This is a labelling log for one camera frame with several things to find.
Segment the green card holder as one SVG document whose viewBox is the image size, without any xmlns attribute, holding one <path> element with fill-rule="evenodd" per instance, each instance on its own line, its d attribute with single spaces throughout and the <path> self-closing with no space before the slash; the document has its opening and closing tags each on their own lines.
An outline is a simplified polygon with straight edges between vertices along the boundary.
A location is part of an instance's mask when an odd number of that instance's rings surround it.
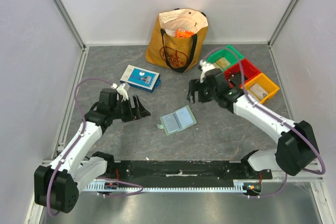
<svg viewBox="0 0 336 224">
<path fill-rule="evenodd" d="M 195 125 L 197 120 L 190 106 L 186 105 L 173 113 L 161 116 L 160 122 L 156 127 L 164 130 L 166 135 L 171 135 Z"/>
</svg>

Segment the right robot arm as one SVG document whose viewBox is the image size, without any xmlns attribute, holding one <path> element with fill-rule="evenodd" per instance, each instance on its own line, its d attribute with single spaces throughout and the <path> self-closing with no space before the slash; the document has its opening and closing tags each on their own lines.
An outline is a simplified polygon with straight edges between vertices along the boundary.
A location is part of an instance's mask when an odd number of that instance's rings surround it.
<svg viewBox="0 0 336 224">
<path fill-rule="evenodd" d="M 240 87 L 231 88 L 218 69 L 202 72 L 200 78 L 190 80 L 187 99 L 191 103 L 215 101 L 221 108 L 257 126 L 275 141 L 275 149 L 254 150 L 244 157 L 240 172 L 245 178 L 254 178 L 259 171 L 267 169 L 280 169 L 296 176 L 319 154 L 312 126 L 308 122 L 297 123 L 280 117 Z"/>
</svg>

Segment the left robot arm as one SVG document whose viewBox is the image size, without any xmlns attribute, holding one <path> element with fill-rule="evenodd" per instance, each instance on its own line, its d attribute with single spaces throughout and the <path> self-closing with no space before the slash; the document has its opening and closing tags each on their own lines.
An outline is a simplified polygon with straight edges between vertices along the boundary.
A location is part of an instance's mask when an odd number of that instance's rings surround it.
<svg viewBox="0 0 336 224">
<path fill-rule="evenodd" d="M 82 160 L 114 120 L 132 122 L 150 116 L 137 95 L 131 98 L 118 87 L 100 91 L 99 100 L 84 115 L 76 135 L 64 150 L 48 165 L 34 172 L 34 201 L 48 210 L 69 213 L 79 194 L 96 178 L 116 175 L 114 157 L 95 152 L 83 164 Z"/>
</svg>

